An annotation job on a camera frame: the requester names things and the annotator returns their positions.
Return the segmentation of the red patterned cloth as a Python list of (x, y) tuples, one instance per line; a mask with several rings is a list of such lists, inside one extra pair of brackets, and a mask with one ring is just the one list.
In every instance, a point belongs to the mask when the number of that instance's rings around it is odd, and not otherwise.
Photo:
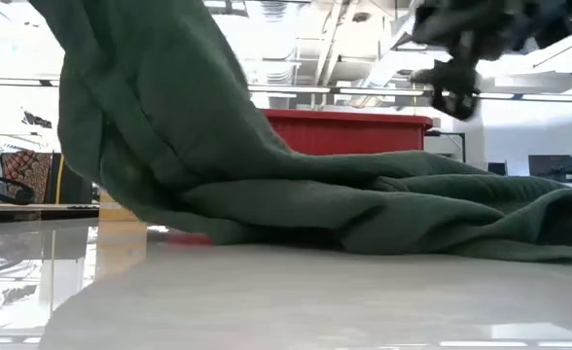
[(52, 155), (34, 151), (3, 153), (0, 156), (3, 177), (18, 181), (34, 191), (34, 202), (44, 203), (49, 176), (51, 174)]

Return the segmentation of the corrugated flexible air duct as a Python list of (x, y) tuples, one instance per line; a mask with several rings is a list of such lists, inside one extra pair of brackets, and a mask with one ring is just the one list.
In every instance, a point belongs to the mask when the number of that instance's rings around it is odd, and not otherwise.
[(270, 85), (291, 85), (294, 81), (299, 5), (279, 0), (258, 0), (248, 6), (261, 36), (263, 70)]

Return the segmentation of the ceiling strip light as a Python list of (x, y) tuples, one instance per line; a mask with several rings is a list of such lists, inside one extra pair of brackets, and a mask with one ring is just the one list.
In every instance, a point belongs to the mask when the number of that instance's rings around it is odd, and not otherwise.
[(385, 89), (385, 88), (362, 88), (362, 87), (340, 87), (336, 94), (346, 95), (372, 95), (372, 96), (423, 96), (427, 90), (416, 89)]
[(308, 87), (308, 86), (259, 86), (252, 85), (248, 87), (249, 91), (254, 92), (276, 92), (276, 93), (332, 93), (331, 87)]

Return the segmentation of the dark green button shirt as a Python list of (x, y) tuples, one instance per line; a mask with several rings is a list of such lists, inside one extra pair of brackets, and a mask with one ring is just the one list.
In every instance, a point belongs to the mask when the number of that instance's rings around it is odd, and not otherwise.
[(422, 151), (309, 156), (251, 101), (202, 0), (30, 0), (64, 51), (67, 164), (217, 245), (572, 263), (572, 188)]

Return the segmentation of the silver spiral air duct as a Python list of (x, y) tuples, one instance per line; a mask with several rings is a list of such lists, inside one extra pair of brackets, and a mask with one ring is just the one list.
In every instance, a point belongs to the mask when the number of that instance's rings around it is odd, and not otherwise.
[(359, 88), (385, 88), (400, 70), (410, 67), (409, 54), (398, 48), (411, 40), (414, 19), (407, 14), (390, 21), (389, 32), (381, 37), (378, 60), (372, 65)]

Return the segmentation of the black metal stand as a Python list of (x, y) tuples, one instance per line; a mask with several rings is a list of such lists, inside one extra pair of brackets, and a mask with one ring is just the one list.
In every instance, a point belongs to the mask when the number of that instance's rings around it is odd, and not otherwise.
[(464, 133), (440, 130), (426, 131), (424, 133), (424, 150), (446, 158), (462, 162), (467, 161)]

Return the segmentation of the black cabinet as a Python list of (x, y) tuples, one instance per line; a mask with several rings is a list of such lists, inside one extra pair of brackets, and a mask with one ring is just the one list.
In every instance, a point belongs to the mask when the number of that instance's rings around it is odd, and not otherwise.
[(63, 154), (53, 153), (44, 202), (46, 204), (91, 204), (92, 182), (69, 168)]

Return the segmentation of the red plastic laundry bin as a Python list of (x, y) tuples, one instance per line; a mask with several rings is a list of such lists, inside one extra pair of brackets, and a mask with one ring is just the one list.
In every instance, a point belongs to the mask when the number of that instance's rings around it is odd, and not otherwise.
[(422, 116), (293, 109), (263, 114), (292, 150), (317, 156), (421, 151), (433, 126)]

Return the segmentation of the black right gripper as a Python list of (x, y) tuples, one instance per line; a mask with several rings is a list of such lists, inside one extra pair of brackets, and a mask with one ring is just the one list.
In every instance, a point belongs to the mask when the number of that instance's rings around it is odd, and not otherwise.
[[(453, 57), (496, 60), (519, 52), (545, 22), (545, 0), (421, 0), (415, 7), (412, 39), (443, 47)], [(432, 86), (431, 106), (456, 120), (470, 120), (478, 100), (477, 72), (461, 62), (435, 60), (431, 68), (411, 73), (410, 81)]]

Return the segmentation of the dark computer monitor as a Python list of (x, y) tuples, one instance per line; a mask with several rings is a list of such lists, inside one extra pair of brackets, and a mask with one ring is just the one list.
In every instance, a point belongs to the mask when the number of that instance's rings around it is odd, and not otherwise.
[(572, 155), (530, 155), (529, 174), (563, 184), (572, 184)]

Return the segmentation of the orange spray bottle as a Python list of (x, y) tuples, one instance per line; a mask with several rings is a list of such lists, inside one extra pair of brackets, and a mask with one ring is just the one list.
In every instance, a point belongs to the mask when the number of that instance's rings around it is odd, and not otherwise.
[(98, 218), (103, 222), (138, 222), (138, 218), (109, 193), (100, 191)]

